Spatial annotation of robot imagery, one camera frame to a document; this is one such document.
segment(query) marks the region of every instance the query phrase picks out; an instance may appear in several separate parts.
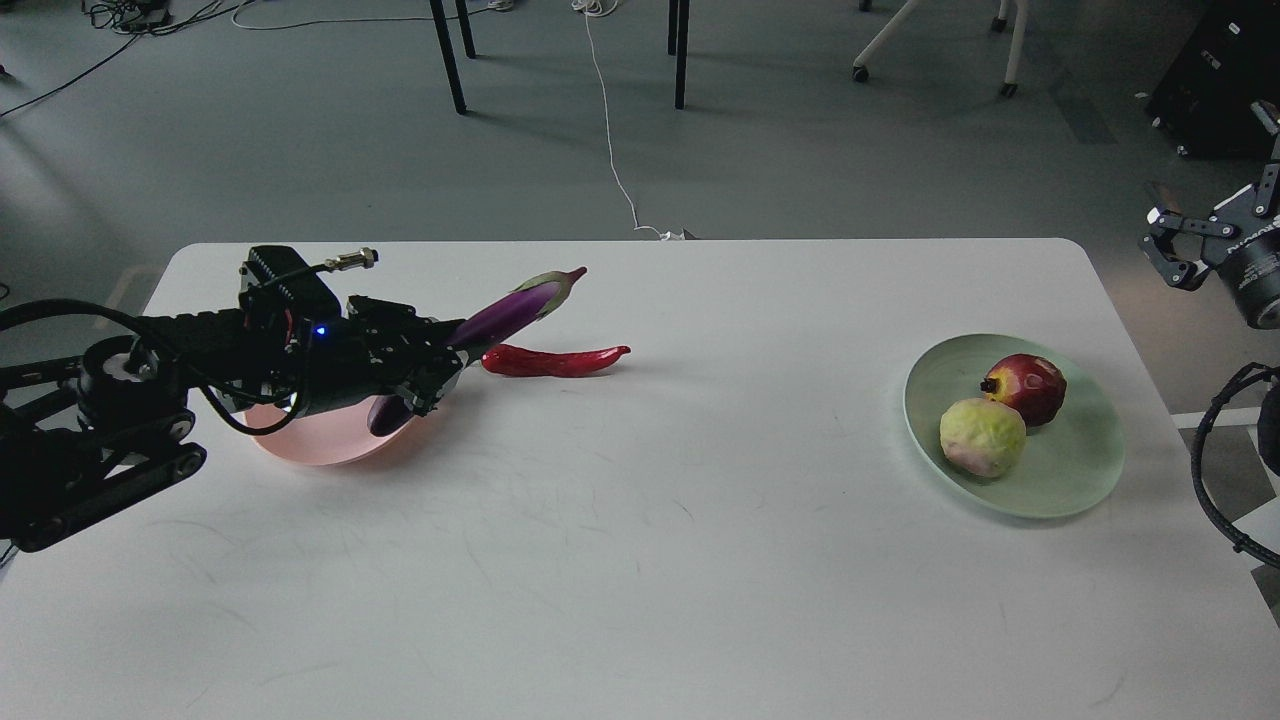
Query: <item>black equipment box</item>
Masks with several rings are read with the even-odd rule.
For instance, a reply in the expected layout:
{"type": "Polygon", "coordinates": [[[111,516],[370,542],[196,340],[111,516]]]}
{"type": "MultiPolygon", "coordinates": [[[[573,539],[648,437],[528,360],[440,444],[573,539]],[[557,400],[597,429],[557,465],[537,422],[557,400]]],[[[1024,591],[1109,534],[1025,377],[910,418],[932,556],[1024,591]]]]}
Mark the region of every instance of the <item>black equipment box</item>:
{"type": "Polygon", "coordinates": [[[1266,159],[1272,138],[1249,110],[1280,105],[1280,0],[1215,0],[1147,104],[1178,152],[1266,159]]]}

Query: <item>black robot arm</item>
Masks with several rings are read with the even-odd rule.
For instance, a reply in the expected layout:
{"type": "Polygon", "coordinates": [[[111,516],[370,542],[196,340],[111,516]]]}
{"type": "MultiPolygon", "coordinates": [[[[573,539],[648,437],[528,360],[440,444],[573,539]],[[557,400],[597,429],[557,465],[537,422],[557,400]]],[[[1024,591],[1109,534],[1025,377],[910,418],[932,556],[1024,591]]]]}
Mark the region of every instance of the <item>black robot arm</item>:
{"type": "Polygon", "coordinates": [[[317,273],[376,259],[366,249],[307,265],[291,247],[256,246],[241,266],[239,306],[195,315],[131,316],[74,300],[0,311],[0,332],[88,314],[132,333],[83,356],[0,368],[0,538],[42,550],[200,470],[205,450],[183,442],[196,420],[189,389],[250,434],[379,395],[429,413],[488,345],[448,345],[463,320],[420,318],[397,302],[352,296],[344,314],[317,273]],[[42,386],[35,400],[4,402],[42,386]],[[233,416],[260,404],[288,411],[269,428],[233,416]],[[78,429],[40,427],[72,407],[78,429]]]}

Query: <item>purple eggplant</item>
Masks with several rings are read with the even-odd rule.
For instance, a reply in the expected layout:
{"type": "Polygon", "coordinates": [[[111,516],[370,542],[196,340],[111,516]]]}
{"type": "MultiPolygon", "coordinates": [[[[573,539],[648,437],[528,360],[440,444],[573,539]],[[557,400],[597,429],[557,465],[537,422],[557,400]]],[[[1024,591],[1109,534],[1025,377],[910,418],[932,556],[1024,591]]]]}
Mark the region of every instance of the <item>purple eggplant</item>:
{"type": "Polygon", "coordinates": [[[408,402],[398,395],[380,395],[369,409],[369,433],[374,437],[387,437],[404,427],[413,416],[408,402]]]}
{"type": "Polygon", "coordinates": [[[586,274],[586,268],[572,273],[552,270],[529,278],[516,290],[493,305],[467,318],[447,341],[458,350],[468,350],[472,357],[541,320],[568,299],[573,283],[586,274]]]}
{"type": "MultiPolygon", "coordinates": [[[[568,299],[573,283],[584,274],[586,268],[572,273],[552,270],[529,278],[502,300],[467,318],[453,331],[447,345],[467,351],[470,360],[479,360],[490,347],[559,307],[568,299]]],[[[369,409],[369,432],[376,437],[387,437],[412,416],[413,410],[403,397],[384,395],[369,409]]]]}

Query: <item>white cable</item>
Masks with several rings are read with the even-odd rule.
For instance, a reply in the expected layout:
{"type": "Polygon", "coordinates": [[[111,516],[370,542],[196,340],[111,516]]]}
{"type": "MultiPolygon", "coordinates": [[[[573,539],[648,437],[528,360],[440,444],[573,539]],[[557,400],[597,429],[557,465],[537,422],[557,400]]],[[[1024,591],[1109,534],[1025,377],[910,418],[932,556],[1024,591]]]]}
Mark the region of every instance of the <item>white cable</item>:
{"type": "MultiPolygon", "coordinates": [[[[614,3],[613,8],[608,10],[612,13],[618,5],[614,3]]],[[[662,240],[662,233],[658,228],[653,225],[641,225],[640,215],[636,213],[636,204],[631,200],[631,193],[627,188],[622,186],[622,178],[618,177],[618,167],[613,161],[613,129],[609,127],[609,92],[604,88],[604,73],[600,70],[600,61],[595,58],[595,38],[591,37],[591,18],[604,17],[604,15],[590,15],[588,12],[582,10],[582,20],[586,23],[586,41],[591,45],[591,64],[595,65],[595,77],[600,78],[600,99],[604,101],[604,140],[609,145],[609,169],[613,170],[613,182],[618,183],[618,190],[622,191],[622,196],[627,199],[627,205],[631,205],[631,222],[635,227],[632,231],[653,231],[654,234],[662,240]]]]}
{"type": "Polygon", "coordinates": [[[602,0],[573,0],[570,3],[570,8],[589,18],[603,18],[613,10],[617,10],[620,3],[622,3],[622,0],[613,0],[613,5],[605,8],[602,0]]]}

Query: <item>green apple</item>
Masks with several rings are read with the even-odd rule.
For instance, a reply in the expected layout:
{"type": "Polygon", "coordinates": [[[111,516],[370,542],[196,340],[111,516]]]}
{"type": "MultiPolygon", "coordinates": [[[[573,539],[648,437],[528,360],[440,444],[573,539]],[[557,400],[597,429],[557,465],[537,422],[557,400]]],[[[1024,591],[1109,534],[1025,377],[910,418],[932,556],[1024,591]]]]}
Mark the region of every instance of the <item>green apple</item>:
{"type": "Polygon", "coordinates": [[[1012,468],[1027,446],[1027,423],[995,400],[960,400],[942,414],[938,439],[947,460],[980,478],[998,478],[1012,468]]]}

